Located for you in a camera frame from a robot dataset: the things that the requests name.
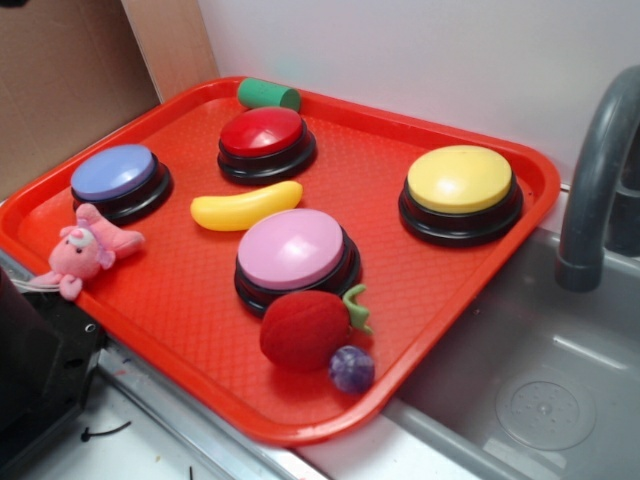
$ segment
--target brown cardboard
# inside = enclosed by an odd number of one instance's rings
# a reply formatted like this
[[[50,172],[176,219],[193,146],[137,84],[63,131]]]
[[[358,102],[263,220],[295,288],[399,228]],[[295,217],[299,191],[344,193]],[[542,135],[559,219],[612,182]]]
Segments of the brown cardboard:
[[[161,101],[219,76],[197,0],[122,0]]]
[[[0,199],[158,104],[120,0],[0,8]]]

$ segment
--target pink button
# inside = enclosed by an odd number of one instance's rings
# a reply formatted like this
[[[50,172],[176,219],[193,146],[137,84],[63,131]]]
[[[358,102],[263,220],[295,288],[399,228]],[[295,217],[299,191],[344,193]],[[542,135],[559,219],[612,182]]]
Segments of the pink button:
[[[327,276],[340,262],[344,241],[333,217],[298,208],[251,227],[240,241],[238,262],[246,277],[269,290],[296,290]]]

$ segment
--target pink pig plush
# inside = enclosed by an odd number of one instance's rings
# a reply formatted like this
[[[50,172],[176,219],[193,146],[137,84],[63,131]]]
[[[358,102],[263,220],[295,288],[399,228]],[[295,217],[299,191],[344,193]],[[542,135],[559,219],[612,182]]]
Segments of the pink pig plush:
[[[107,270],[116,260],[138,251],[144,244],[139,232],[122,230],[89,203],[76,210],[77,225],[60,231],[62,240],[49,256],[51,271],[31,279],[33,285],[59,285],[60,295],[75,300],[85,280]]]

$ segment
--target white wall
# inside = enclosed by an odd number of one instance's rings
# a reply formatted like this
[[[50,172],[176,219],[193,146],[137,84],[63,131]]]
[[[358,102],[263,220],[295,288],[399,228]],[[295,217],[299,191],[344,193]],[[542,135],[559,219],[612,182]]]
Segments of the white wall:
[[[221,75],[516,141],[570,182],[609,82],[640,63],[637,0],[199,0]]]

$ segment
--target plastic tray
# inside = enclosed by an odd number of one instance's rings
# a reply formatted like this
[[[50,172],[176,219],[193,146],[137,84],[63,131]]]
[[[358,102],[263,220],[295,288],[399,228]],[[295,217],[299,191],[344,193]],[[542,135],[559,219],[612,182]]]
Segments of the plastic tray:
[[[364,395],[338,392],[327,372],[278,370],[261,354],[260,322],[233,288],[242,232],[200,228],[189,214],[200,195],[248,191],[216,164],[220,129],[244,108],[241,78],[195,87],[27,185],[0,208],[0,247],[34,272],[61,227],[74,224],[70,178],[106,147],[140,143],[175,180],[169,200],[125,228],[146,249],[90,281],[77,300],[104,328],[209,408],[254,439],[284,446],[330,438],[375,415],[462,310],[553,205],[560,179],[534,150],[483,135],[302,92],[301,114],[318,142],[315,163],[296,179],[301,206],[332,215],[356,242],[372,312],[372,338],[354,334],[376,363]],[[452,144],[493,148],[510,162],[525,207],[501,240],[473,248],[421,242],[400,224],[398,195],[411,163]]]

